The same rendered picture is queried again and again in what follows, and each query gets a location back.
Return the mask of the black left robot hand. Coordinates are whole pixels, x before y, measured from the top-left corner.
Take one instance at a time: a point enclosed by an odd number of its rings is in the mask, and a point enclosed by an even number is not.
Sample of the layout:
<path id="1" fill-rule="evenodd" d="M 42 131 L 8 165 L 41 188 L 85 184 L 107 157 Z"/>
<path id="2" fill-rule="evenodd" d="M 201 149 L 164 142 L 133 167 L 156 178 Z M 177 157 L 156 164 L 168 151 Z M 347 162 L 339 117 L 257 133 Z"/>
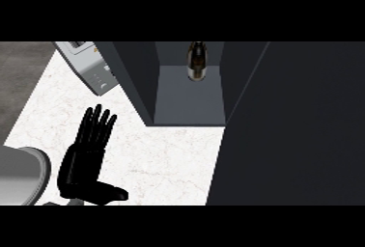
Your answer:
<path id="1" fill-rule="evenodd" d="M 113 201 L 127 201 L 128 192 L 99 181 L 104 147 L 116 115 L 102 106 L 88 107 L 84 113 L 75 140 L 60 162 L 57 188 L 60 196 L 75 204 L 82 202 L 104 206 Z"/>

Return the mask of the dark grey cabinet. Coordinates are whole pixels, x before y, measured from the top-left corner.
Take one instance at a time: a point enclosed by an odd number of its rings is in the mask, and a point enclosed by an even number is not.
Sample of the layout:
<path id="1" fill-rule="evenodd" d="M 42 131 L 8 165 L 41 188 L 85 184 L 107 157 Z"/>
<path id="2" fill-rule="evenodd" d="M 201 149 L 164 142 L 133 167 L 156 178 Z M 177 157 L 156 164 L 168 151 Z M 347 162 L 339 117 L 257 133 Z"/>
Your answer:
<path id="1" fill-rule="evenodd" d="M 264 41 L 208 41 L 206 75 L 187 78 L 186 41 L 99 41 L 96 47 L 147 126 L 224 126 L 263 58 Z"/>

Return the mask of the dark wine bottle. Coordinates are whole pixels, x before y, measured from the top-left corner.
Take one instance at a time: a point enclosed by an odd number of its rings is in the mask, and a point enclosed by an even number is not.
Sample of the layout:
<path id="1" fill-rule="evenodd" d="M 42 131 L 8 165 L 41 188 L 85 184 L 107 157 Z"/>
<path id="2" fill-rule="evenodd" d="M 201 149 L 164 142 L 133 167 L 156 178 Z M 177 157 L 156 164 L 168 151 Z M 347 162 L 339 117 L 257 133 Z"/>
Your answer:
<path id="1" fill-rule="evenodd" d="M 202 41 L 195 41 L 186 54 L 186 72 L 192 81 L 201 81 L 206 73 L 206 47 Z"/>

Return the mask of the dark grey cabinet door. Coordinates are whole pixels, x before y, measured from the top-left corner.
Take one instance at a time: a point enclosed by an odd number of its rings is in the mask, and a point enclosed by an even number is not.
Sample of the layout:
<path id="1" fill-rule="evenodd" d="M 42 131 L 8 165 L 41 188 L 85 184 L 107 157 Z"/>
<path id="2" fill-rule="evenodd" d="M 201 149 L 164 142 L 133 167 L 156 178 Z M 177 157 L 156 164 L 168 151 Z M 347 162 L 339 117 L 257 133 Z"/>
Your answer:
<path id="1" fill-rule="evenodd" d="M 365 205 L 365 42 L 273 42 L 229 119 L 209 205 Z"/>

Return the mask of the pale grey appliance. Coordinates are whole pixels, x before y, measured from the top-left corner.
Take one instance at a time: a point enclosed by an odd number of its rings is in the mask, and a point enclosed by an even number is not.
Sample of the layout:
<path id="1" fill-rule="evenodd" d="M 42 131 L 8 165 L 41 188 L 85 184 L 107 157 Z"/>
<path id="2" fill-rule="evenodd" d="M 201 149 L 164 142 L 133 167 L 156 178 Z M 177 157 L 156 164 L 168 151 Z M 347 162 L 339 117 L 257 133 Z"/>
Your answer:
<path id="1" fill-rule="evenodd" d="M 60 56 L 96 96 L 102 96 L 116 85 L 116 79 L 91 41 L 54 41 Z"/>

